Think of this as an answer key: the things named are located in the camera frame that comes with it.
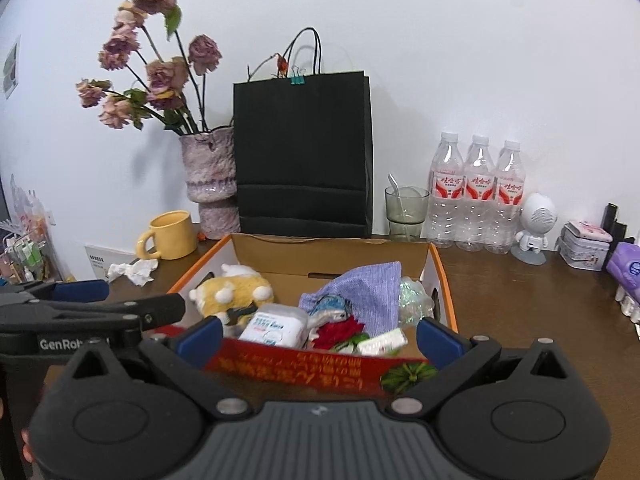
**stuffed toy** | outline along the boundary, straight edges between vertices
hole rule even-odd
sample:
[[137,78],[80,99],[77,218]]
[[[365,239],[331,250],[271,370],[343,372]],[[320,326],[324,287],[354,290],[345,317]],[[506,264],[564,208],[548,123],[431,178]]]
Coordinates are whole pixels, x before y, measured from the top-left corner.
[[273,302],[273,289],[251,267],[223,264],[222,276],[209,278],[190,290],[189,299],[204,317],[220,318],[225,336],[237,336],[257,307]]

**vase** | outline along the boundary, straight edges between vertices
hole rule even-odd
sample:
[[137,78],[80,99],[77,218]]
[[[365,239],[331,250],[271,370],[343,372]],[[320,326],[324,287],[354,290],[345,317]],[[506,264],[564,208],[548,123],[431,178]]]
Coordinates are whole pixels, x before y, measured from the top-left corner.
[[184,135],[180,143],[189,200],[211,203],[236,194],[233,127]]
[[240,230],[235,194],[233,127],[181,136],[187,197],[198,204],[200,229],[210,240]]
[[200,229],[209,240],[220,240],[228,233],[240,231],[236,197],[198,204]]

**purple cloth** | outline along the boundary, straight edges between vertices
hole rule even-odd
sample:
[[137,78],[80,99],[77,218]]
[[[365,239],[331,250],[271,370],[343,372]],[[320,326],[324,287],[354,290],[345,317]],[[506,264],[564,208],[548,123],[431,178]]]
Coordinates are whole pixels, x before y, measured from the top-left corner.
[[398,327],[400,262],[356,267],[331,280],[313,294],[303,294],[298,306],[311,312],[325,294],[338,294],[353,305],[353,317],[364,332],[379,336]]

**glass cup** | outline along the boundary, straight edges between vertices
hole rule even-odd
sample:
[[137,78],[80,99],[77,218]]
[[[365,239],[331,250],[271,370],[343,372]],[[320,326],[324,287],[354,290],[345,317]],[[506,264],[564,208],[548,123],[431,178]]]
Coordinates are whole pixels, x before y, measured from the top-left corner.
[[401,242],[418,241],[427,216],[429,192],[415,186],[401,186],[398,192],[400,196],[396,195],[391,186],[385,189],[389,239]]

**mug handle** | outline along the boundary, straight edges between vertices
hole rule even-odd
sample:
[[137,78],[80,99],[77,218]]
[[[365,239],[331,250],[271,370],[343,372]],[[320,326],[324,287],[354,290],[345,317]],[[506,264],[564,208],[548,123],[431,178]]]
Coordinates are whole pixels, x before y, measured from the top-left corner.
[[149,231],[144,233],[138,239],[138,243],[136,244],[136,256],[141,260],[155,260],[157,258],[160,258],[160,251],[154,251],[153,253],[150,253],[146,250],[146,241],[149,240],[149,238],[151,238],[154,234],[155,231],[153,229],[149,229]]

